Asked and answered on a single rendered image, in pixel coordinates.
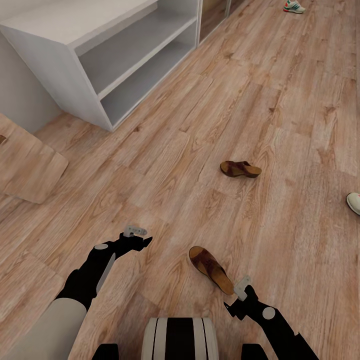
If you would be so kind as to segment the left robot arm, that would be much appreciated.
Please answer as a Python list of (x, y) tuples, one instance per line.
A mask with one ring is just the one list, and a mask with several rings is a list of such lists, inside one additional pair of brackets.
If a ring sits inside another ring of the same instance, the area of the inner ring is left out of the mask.
[(131, 250), (146, 248), (148, 231), (127, 225), (115, 242), (95, 245), (87, 261), (68, 277), (64, 289), (30, 331), (2, 360), (68, 360), (83, 321), (115, 260)]

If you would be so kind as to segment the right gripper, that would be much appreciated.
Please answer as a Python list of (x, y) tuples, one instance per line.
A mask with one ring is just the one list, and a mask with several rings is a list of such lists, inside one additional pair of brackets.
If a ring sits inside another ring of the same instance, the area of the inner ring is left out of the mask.
[(231, 316), (233, 318), (237, 316), (241, 321), (245, 318), (245, 316), (249, 316), (252, 319), (250, 315), (250, 307), (252, 303), (259, 300), (259, 297), (256, 295), (251, 286), (248, 286), (244, 291), (247, 294), (247, 298), (244, 301), (237, 299), (231, 306), (224, 302), (224, 305)]

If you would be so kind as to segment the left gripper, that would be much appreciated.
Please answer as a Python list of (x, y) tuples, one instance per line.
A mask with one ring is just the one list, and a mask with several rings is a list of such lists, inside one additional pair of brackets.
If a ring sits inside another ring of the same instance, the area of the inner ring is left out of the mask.
[(131, 250), (140, 252), (141, 250), (146, 248), (151, 243), (153, 238), (149, 237), (149, 238), (143, 240), (143, 237), (139, 237), (139, 236), (127, 237), (127, 236), (124, 236), (124, 233), (122, 232), (119, 235), (118, 240), (123, 242), (123, 244), (125, 246), (125, 254), (127, 254)]

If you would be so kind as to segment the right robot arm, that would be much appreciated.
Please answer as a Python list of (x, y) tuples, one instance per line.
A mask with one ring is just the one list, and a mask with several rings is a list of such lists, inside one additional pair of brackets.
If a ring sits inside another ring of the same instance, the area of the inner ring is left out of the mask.
[(320, 360), (303, 335), (295, 335), (277, 308), (259, 301), (249, 286), (250, 282), (251, 276), (245, 275), (233, 289), (237, 300), (231, 306), (224, 302), (231, 316), (237, 316), (241, 321), (249, 316), (256, 321), (262, 327), (277, 360)]

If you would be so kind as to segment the sandal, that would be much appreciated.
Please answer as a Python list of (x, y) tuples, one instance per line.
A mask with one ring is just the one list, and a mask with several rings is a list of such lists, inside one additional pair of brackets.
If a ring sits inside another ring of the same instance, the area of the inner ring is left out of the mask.
[(189, 250), (189, 258), (195, 268), (206, 275), (226, 295), (234, 294), (234, 285), (227, 277), (223, 267), (216, 261), (213, 255), (201, 246), (193, 246)]
[(248, 161), (233, 162), (229, 160), (222, 163), (220, 169), (225, 175), (233, 178), (245, 175), (255, 179), (262, 173), (261, 168), (251, 166)]

